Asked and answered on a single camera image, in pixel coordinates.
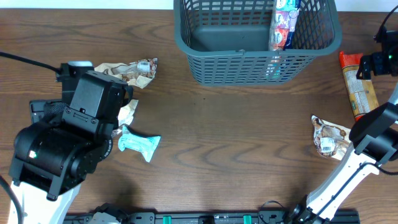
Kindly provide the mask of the dark grey plastic basket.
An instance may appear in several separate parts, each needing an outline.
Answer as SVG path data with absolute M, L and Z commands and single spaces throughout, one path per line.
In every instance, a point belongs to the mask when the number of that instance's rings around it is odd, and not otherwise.
M 273 51 L 274 1 L 174 0 L 175 42 L 204 86 L 278 85 L 342 41 L 334 0 L 292 1 L 299 12 L 290 49 Z

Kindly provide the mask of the cream snack bag with barcode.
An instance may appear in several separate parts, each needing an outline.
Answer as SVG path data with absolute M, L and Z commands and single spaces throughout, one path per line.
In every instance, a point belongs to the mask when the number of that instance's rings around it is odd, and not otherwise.
M 95 67 L 95 71 L 120 78 L 130 86 L 143 89 L 155 78 L 157 64 L 158 58 L 142 59 L 130 63 L 102 63 Z

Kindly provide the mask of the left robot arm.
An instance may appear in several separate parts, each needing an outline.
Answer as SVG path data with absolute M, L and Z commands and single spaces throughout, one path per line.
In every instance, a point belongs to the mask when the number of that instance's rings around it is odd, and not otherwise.
M 63 63 L 55 79 L 62 97 L 32 101 L 42 115 L 14 140 L 9 223 L 63 222 L 81 183 L 109 156 L 118 114 L 134 92 L 90 62 Z

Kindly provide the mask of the orange biscuit package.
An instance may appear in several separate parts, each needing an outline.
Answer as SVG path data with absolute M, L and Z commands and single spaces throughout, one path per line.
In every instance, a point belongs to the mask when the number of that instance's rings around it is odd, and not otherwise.
M 372 81 L 356 77 L 362 56 L 363 54 L 345 54 L 343 51 L 339 53 L 340 66 L 355 121 L 379 106 Z

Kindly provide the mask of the cream Pantree snack bag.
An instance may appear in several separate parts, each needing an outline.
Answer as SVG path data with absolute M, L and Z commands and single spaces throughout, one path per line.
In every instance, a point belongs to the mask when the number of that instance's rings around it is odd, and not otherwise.
M 314 127 L 313 142 L 317 152 L 323 157 L 342 160 L 351 143 L 350 129 L 312 115 Z

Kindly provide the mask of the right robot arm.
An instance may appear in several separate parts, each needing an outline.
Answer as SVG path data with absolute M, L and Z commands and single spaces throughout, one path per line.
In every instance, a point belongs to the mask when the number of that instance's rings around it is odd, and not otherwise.
M 374 40 L 382 50 L 361 57 L 356 77 L 397 76 L 397 32 L 381 25 Z M 366 113 L 352 127 L 351 144 L 326 181 L 289 212 L 284 223 L 330 223 L 346 197 L 369 174 L 386 174 L 382 165 L 397 159 L 397 92 L 389 101 Z

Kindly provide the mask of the Kleenex tissue multipack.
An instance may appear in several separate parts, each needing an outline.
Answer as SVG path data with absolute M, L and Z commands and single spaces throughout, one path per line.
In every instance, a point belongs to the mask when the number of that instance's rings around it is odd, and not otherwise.
M 267 68 L 266 77 L 271 83 L 285 82 L 290 76 L 289 66 L 294 56 L 280 53 L 293 48 L 295 26 L 300 14 L 300 0 L 276 0 L 271 15 L 268 51 L 276 52 Z

